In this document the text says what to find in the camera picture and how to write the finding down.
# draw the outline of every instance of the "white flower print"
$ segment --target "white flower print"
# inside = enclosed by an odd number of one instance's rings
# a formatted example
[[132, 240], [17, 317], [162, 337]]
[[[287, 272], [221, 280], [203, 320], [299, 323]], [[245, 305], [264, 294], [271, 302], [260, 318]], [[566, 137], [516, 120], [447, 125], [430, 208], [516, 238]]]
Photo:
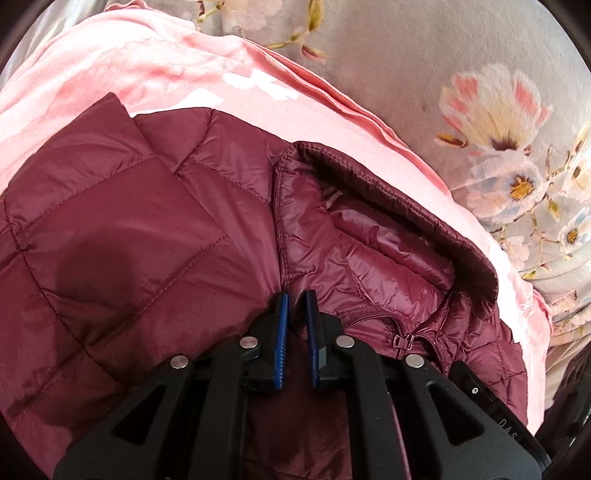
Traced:
[[282, 0], [225, 0], [220, 9], [224, 32], [260, 30], [267, 24], [267, 17], [279, 13], [282, 4]]
[[530, 257], [530, 249], [523, 244], [525, 238], [521, 235], [512, 236], [500, 240], [502, 249], [506, 252], [509, 260], [516, 270], [523, 270], [525, 261]]
[[452, 86], [439, 99], [444, 120], [485, 151], [526, 150], [552, 111], [525, 73], [501, 64], [456, 73]]
[[561, 192], [582, 203], [591, 199], [591, 145], [587, 145], [587, 132], [591, 122], [583, 125], [573, 148]]
[[558, 233], [558, 240], [560, 241], [560, 249], [565, 254], [570, 254], [591, 239], [591, 215], [589, 209], [591, 207], [584, 207], [581, 211], [570, 219]]
[[542, 200], [548, 189], [539, 169], [523, 154], [518, 163], [492, 155], [472, 173], [475, 182], [467, 186], [466, 206], [486, 223], [512, 222]]
[[236, 73], [224, 73], [222, 78], [226, 83], [242, 90], [259, 87], [273, 100], [296, 100], [298, 97], [298, 92], [273, 83], [276, 81], [275, 77], [257, 69], [252, 71], [250, 78]]

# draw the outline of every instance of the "jacket zipper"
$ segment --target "jacket zipper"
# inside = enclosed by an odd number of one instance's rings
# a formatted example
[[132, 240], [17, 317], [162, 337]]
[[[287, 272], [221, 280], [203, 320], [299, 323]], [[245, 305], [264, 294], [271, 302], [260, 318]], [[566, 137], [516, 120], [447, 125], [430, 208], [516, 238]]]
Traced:
[[443, 357], [439, 353], [439, 348], [437, 348], [435, 342], [433, 342], [428, 336], [422, 335], [421, 333], [416, 333], [414, 337], [422, 338], [431, 346], [431, 349], [433, 350], [433, 352], [435, 352], [435, 356], [437, 357], [437, 361], [439, 362], [439, 368], [441, 369], [441, 371], [443, 371]]
[[[422, 338], [431, 346], [433, 352], [435, 353], [437, 361], [439, 363], [439, 367], [443, 368], [443, 357], [439, 353], [439, 349], [437, 348], [435, 343], [426, 335], [422, 335], [420, 333], [409, 334], [407, 332], [406, 328], [404, 327], [404, 325], [401, 325], [400, 322], [396, 319], [396, 317], [391, 314], [384, 313], [384, 314], [370, 315], [368, 317], [361, 317], [360, 319], [353, 321], [352, 323], [348, 324], [347, 326], [344, 326], [343, 330], [351, 328], [351, 327], [353, 327], [359, 323], [365, 322], [367, 320], [374, 320], [374, 319], [390, 319], [389, 322], [384, 321], [384, 323], [390, 328], [390, 330], [392, 332], [392, 335], [393, 335], [392, 348], [398, 350], [398, 352], [396, 353], [396, 356], [395, 356], [396, 359], [401, 359], [404, 356], [405, 352], [408, 352], [413, 347], [414, 339]], [[308, 335], [306, 333], [302, 333], [298, 336], [302, 340], [308, 340]]]

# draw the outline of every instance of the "zipper pull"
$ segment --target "zipper pull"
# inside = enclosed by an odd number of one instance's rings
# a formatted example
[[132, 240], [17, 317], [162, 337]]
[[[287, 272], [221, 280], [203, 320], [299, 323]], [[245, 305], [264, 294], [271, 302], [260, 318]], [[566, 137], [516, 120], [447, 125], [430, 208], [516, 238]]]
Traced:
[[406, 337], [397, 335], [392, 341], [392, 347], [400, 348], [402, 350], [410, 350], [413, 347], [414, 335], [409, 334]]

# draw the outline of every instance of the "flower stem print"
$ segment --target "flower stem print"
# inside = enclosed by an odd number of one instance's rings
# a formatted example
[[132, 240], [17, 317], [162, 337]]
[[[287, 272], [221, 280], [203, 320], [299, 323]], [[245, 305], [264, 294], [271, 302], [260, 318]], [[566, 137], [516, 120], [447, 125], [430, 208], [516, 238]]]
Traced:
[[270, 50], [278, 50], [284, 48], [292, 43], [299, 43], [301, 45], [301, 53], [304, 57], [315, 61], [324, 62], [327, 55], [317, 48], [310, 47], [304, 42], [306, 37], [313, 31], [317, 30], [324, 21], [324, 0], [309, 0], [308, 2], [308, 21], [305, 27], [296, 28], [288, 40], [265, 45]]
[[256, 31], [267, 24], [267, 17], [279, 13], [283, 0], [201, 0], [200, 15], [195, 19], [198, 28], [209, 17], [220, 13], [230, 30]]

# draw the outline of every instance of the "pink cloth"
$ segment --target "pink cloth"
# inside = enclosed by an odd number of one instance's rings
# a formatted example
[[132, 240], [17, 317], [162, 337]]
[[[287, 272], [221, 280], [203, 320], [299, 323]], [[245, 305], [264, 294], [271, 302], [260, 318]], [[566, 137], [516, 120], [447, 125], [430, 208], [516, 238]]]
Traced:
[[209, 37], [141, 0], [89, 18], [40, 47], [0, 92], [0, 189], [47, 139], [108, 92], [131, 115], [207, 106], [289, 141], [324, 143], [472, 240], [499, 277], [501, 319], [521, 343], [529, 429], [544, 412], [550, 311], [441, 179], [375, 115], [303, 67], [247, 40]]

